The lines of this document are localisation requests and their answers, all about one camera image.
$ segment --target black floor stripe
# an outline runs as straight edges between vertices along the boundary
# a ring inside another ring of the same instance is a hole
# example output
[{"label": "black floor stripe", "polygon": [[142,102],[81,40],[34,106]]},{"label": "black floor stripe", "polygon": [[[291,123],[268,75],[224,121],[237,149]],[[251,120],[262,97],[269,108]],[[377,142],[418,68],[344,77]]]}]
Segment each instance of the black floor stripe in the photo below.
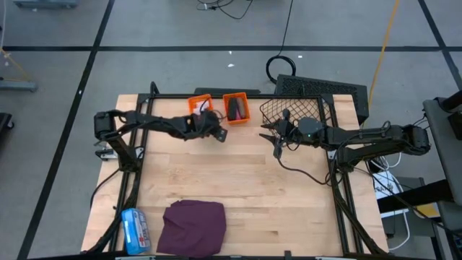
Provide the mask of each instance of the black floor stripe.
[{"label": "black floor stripe", "polygon": [[448,68],[450,70],[450,73],[453,75],[454,81],[456,82],[457,88],[462,90],[462,78],[461,75],[459,74],[459,70],[454,63],[453,57],[450,56],[449,50],[452,48],[452,51],[457,51],[461,50],[462,48],[460,47],[450,47],[447,48],[445,41],[443,40],[443,37],[440,34],[440,31],[438,30],[435,21],[433,20],[432,15],[430,14],[430,10],[428,9],[427,4],[425,3],[424,0],[419,0],[420,7],[422,8],[422,11],[424,12],[425,18],[427,18],[428,25],[430,26],[430,29],[432,30],[433,35],[435,36],[435,40],[438,43],[438,46],[441,47],[443,56],[446,60],[446,64],[448,65]]},{"label": "black floor stripe", "polygon": [[92,51],[92,46],[4,46],[5,51]]},{"label": "black floor stripe", "polygon": [[[279,51],[281,46],[268,45],[217,45],[217,46],[101,46],[99,51]],[[283,51],[381,51],[381,46],[285,46]],[[386,51],[441,51],[437,46],[396,46],[387,47]]]},{"label": "black floor stripe", "polygon": [[[91,51],[92,46],[4,46],[5,51]],[[217,45],[217,46],[100,46],[98,51],[173,52],[173,51],[278,51],[277,45]],[[378,52],[381,46],[285,46],[284,51],[351,51]],[[388,52],[462,51],[462,46],[388,46]]]},{"label": "black floor stripe", "polygon": [[[103,34],[108,23],[110,13],[112,11],[114,1],[115,0],[109,0],[103,16],[103,20],[100,24],[100,28],[98,29],[98,33],[96,34],[95,42],[93,43],[90,56],[88,57],[87,65],[85,66],[85,69],[82,73],[82,78],[80,79],[79,86],[74,96],[74,101],[72,102],[71,109],[67,116],[66,123],[64,125],[64,130],[61,134],[61,138],[59,139],[59,143],[56,148],[55,155],[53,156],[53,160],[51,161],[50,170],[48,171],[48,174],[46,176],[45,183],[42,187],[42,191],[40,192],[37,205],[35,206],[35,210],[32,215],[32,219],[30,220],[29,227],[27,228],[27,232],[22,242],[21,249],[19,250],[19,254],[17,257],[17,259],[19,260],[26,259],[29,255],[30,248],[32,247],[35,234],[37,232],[40,220],[43,215],[43,211],[45,210],[46,202],[48,200],[48,197],[50,196],[51,187],[53,186],[53,182],[58,172],[58,167],[61,162],[61,158],[63,157],[64,149],[66,148],[67,140],[69,139],[69,135],[71,133],[72,125],[74,124],[74,120],[77,115],[77,110],[79,109],[80,101],[82,100],[82,96],[85,91],[88,78],[92,71],[93,63],[95,62],[97,47],[101,44],[101,39],[103,38]],[[61,241],[56,241],[56,245],[59,246],[60,242]]]}]

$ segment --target purple cloth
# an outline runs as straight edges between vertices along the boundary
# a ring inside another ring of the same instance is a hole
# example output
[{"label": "purple cloth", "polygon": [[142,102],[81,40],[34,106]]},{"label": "purple cloth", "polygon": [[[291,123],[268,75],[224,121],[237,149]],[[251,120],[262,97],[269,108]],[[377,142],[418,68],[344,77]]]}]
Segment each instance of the purple cloth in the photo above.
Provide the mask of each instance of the purple cloth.
[{"label": "purple cloth", "polygon": [[218,254],[226,231],[225,208],[217,202],[183,200],[164,213],[157,252],[202,258]]}]

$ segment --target wooden table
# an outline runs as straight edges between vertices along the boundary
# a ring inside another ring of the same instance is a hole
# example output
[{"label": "wooden table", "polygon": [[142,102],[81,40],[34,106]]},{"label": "wooden table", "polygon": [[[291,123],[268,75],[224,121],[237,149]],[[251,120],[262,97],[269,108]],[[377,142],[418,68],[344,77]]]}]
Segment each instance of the wooden table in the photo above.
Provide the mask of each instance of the wooden table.
[{"label": "wooden table", "polygon": [[[116,107],[134,110],[136,99],[137,95],[120,95]],[[294,256],[342,255],[331,188],[281,168],[272,155],[272,144],[258,136],[268,133],[260,127],[259,107],[264,102],[249,100],[251,120],[247,124],[222,123],[228,129],[225,143],[215,138],[184,142],[149,132],[137,207],[147,215],[152,254],[162,232],[165,208],[177,200],[198,199],[225,206],[227,231],[220,255],[281,256],[284,250],[291,250]],[[339,126],[357,129],[351,95],[334,95],[334,103]],[[213,100],[213,105],[224,113],[222,100]],[[184,116],[188,114],[187,101],[156,99],[152,114]],[[139,144],[141,130],[137,136]],[[127,143],[128,138],[129,134],[124,136]],[[285,150],[282,162],[319,180],[328,172],[322,149]],[[98,183],[117,167],[115,160],[103,162]],[[358,220],[388,251],[371,177],[359,171],[349,176]],[[122,174],[117,175],[96,194],[82,250],[93,246],[114,218],[121,178]],[[345,220],[349,250],[354,252],[351,226]],[[122,249],[123,232],[118,243]]]}]

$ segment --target gray concrete floor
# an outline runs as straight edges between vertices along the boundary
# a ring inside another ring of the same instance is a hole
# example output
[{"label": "gray concrete floor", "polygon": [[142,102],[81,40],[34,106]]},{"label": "gray concrete floor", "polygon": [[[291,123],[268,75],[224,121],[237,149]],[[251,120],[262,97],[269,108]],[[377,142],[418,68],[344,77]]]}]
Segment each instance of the gray concrete floor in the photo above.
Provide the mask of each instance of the gray concrete floor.
[{"label": "gray concrete floor", "polygon": [[[9,2],[6,46],[91,46],[107,1],[81,0],[76,9],[18,9]],[[239,14],[246,1],[229,10]],[[462,46],[462,4],[458,0],[427,5],[448,46]],[[279,45],[288,0],[255,0],[243,20],[220,12],[196,11],[196,2],[116,0],[103,46],[237,46]],[[287,33],[288,46],[380,46],[392,1],[295,0]],[[417,0],[402,1],[391,46],[437,46]],[[196,87],[253,88],[274,91],[264,71],[275,52],[99,52],[83,93],[74,127],[29,257],[77,254],[87,224],[89,199],[101,162],[94,156],[92,117],[112,109],[117,96],[147,92],[154,80],[163,93],[192,93]],[[88,52],[14,52],[39,84],[36,93],[0,92],[0,111],[12,113],[16,128],[0,154],[0,258],[14,259],[42,189]],[[378,52],[285,52],[297,75],[370,86]],[[462,53],[451,53],[462,66]],[[17,77],[12,66],[0,73]],[[277,61],[273,74],[289,74]],[[385,120],[413,123],[422,117],[422,101],[457,91],[440,52],[385,54],[367,126]],[[421,157],[404,156],[396,176],[444,178],[433,149]],[[390,241],[392,246],[400,238]],[[412,238],[396,252],[434,258],[426,238]]]}]

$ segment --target black wire basket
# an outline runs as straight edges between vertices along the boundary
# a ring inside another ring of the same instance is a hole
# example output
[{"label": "black wire basket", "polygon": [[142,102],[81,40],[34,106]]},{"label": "black wire basket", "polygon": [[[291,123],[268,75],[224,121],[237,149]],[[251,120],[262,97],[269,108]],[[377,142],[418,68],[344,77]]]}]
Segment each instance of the black wire basket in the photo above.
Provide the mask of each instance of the black wire basket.
[{"label": "black wire basket", "polygon": [[[276,120],[282,118],[282,111],[288,109],[290,111],[290,121],[297,126],[298,121],[304,117],[315,118],[328,124],[331,120],[331,112],[329,105],[322,100],[323,111],[319,111],[318,98],[274,98],[268,100],[260,106],[260,112],[263,114],[263,124],[274,123]],[[322,120],[321,113],[324,113],[324,120]],[[278,137],[276,130],[270,130],[271,133]]]}]

